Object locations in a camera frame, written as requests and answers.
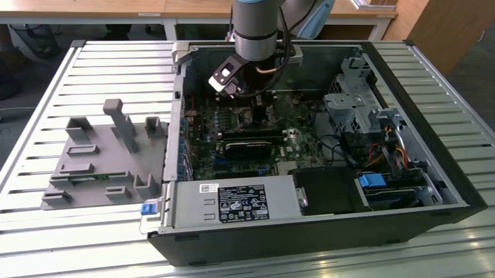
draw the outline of desk leg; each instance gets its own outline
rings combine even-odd
[[[177,40],[177,33],[176,33],[177,19],[162,19],[161,24],[162,24],[166,40],[176,41]]]
[[[368,40],[380,41],[383,39],[387,28],[388,28],[389,21],[391,19],[380,19],[380,21],[372,28]]]

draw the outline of motherboard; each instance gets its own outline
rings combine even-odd
[[[193,180],[286,175],[324,166],[314,104],[297,92],[250,102],[190,97],[185,119]]]

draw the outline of white label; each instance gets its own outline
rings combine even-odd
[[[266,214],[268,213],[268,210],[254,210],[254,211],[256,211],[256,213],[253,213],[253,214],[256,214],[256,215]]]
[[[138,16],[161,16],[160,13],[137,13]]]
[[[217,184],[200,184],[200,193],[217,192]]]

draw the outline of warning symbol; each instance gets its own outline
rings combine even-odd
[[[228,211],[229,210],[229,204],[228,203],[221,203],[220,204],[220,210],[221,211]]]

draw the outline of power supply label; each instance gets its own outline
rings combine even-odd
[[[218,187],[217,209],[221,223],[269,219],[264,185]]]

